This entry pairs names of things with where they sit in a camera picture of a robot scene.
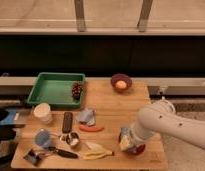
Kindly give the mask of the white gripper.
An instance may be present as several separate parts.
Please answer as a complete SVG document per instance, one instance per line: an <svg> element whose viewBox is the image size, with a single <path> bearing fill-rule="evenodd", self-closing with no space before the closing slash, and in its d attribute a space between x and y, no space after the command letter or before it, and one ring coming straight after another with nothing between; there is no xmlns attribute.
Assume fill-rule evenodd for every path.
<svg viewBox="0 0 205 171"><path fill-rule="evenodd" d="M139 123L133 123L129 128L129 138L124 135L119 143L122 151L145 144L151 138L151 132Z"/></svg>

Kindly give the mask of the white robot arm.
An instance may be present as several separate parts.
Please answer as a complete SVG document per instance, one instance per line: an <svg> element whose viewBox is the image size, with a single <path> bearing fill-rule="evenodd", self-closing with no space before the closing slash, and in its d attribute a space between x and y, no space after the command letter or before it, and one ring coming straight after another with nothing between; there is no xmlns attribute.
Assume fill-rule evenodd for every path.
<svg viewBox="0 0 205 171"><path fill-rule="evenodd" d="M177 116L174 105L164 99L139 110L134 122L120 136L120 149L135 150L156 133L173 136L205 150L205 121Z"/></svg>

